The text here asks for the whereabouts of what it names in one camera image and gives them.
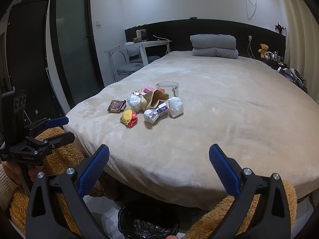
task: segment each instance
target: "white plastic bag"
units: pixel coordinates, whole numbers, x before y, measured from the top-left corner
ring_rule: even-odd
[[[149,123],[154,123],[159,117],[168,113],[168,106],[166,102],[163,102],[161,105],[157,106],[155,109],[149,109],[144,111],[144,120]]]
[[[172,97],[168,99],[168,106],[169,106],[168,111],[171,114],[172,118],[175,118],[184,112],[183,102],[178,97]]]
[[[133,111],[139,112],[141,110],[142,100],[139,96],[131,94],[127,99],[127,103]]]

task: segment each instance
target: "beige sweater sleeve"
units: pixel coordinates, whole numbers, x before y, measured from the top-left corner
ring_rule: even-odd
[[[12,194],[16,190],[16,185],[4,172],[0,164],[0,207],[5,211],[10,203]]]

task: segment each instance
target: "yellow candy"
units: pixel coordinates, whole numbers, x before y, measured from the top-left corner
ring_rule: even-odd
[[[124,110],[123,115],[120,118],[120,121],[124,124],[128,124],[130,120],[132,119],[132,113],[133,111],[131,109]]]

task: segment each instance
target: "snack package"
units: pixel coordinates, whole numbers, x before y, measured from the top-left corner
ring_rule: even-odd
[[[124,110],[126,106],[126,100],[124,101],[111,101],[110,106],[108,107],[108,112],[116,112],[120,113],[122,110]]]
[[[169,108],[167,104],[164,102],[155,109],[146,110],[143,114],[144,120],[153,124],[159,117],[168,113],[168,110]]]
[[[160,90],[154,90],[146,93],[144,96],[145,104],[142,103],[143,110],[156,109],[157,106],[161,105],[163,102],[169,99],[167,93],[163,93]]]
[[[131,94],[127,99],[127,104],[131,107],[132,110],[139,112],[141,110],[142,100],[139,96]]]
[[[184,105],[180,98],[172,97],[168,99],[169,113],[173,118],[184,112]]]
[[[124,110],[123,115],[120,117],[120,121],[129,127],[132,127],[137,119],[136,112],[131,109]]]
[[[154,91],[155,89],[152,87],[149,87],[148,85],[145,86],[145,88],[143,89],[144,93],[150,92],[150,91]]]
[[[142,91],[134,91],[134,92],[132,92],[132,94],[135,94],[137,96],[141,96],[141,95],[145,95],[146,93],[144,93]]]

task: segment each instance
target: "bed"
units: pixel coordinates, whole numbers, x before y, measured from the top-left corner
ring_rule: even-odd
[[[184,114],[132,128],[109,113],[111,100],[163,81],[180,83]],[[301,198],[319,187],[319,106],[266,64],[171,52],[74,107],[65,130],[92,154],[110,148],[105,171],[153,198],[212,209],[226,192],[209,159],[217,143],[256,174],[278,172]]]

